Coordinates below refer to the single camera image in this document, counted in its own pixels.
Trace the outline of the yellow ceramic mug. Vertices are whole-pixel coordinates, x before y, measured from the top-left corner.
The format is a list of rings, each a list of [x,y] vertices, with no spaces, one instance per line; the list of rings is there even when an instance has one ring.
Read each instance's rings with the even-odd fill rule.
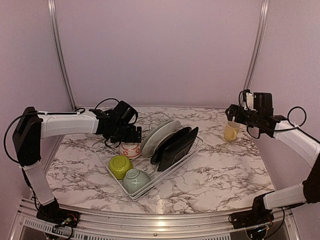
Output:
[[[224,139],[228,142],[236,140],[240,128],[240,123],[236,123],[234,121],[227,121],[224,129]]]

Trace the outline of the red patterned white bowl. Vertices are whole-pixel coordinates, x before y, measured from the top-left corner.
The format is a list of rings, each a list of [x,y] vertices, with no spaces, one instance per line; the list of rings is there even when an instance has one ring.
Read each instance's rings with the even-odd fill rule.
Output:
[[[130,160],[136,159],[141,155],[141,144],[140,143],[125,143],[122,142],[119,147],[121,155],[129,158]]]

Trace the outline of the pale grey-green bowl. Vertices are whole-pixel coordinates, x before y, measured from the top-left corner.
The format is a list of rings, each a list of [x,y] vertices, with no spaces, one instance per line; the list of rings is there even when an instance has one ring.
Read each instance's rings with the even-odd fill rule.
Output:
[[[142,170],[133,168],[126,172],[122,185],[128,194],[134,194],[151,181],[151,178]]]

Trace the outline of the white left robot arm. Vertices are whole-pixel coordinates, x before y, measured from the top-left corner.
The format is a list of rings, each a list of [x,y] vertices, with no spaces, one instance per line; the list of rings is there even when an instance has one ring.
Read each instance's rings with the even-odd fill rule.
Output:
[[[123,100],[114,108],[101,110],[91,108],[84,111],[49,112],[27,107],[14,122],[12,142],[17,162],[29,187],[39,203],[45,206],[44,215],[53,223],[63,219],[55,196],[41,164],[42,141],[56,136],[89,134],[102,136],[107,143],[140,143],[142,128],[136,125],[138,112]]]

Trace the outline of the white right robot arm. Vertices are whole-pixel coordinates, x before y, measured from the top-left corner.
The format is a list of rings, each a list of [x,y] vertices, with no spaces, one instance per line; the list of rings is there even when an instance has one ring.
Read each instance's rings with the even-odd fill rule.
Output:
[[[311,167],[307,179],[281,190],[257,196],[247,219],[258,224],[267,216],[267,210],[315,204],[320,201],[320,142],[302,130],[303,124],[294,124],[290,117],[275,115],[273,96],[266,92],[242,90],[238,103],[231,104],[225,111],[228,121],[258,129],[258,135],[268,135],[302,157]]]

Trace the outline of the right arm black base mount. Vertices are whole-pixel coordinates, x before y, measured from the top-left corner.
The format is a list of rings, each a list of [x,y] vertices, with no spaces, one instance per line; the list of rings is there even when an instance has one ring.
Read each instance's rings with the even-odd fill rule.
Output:
[[[275,218],[273,211],[266,209],[264,204],[264,196],[261,194],[253,199],[250,210],[234,212],[229,215],[228,221],[233,225],[234,229],[252,227],[268,222],[272,222]]]

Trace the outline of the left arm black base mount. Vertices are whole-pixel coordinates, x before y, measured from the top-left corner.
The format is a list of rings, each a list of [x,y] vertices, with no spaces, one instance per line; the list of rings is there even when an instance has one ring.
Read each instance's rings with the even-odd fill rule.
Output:
[[[80,213],[78,211],[61,208],[55,198],[53,202],[47,205],[39,204],[36,217],[40,220],[60,226],[67,219],[70,219],[70,226],[76,228],[79,222]]]

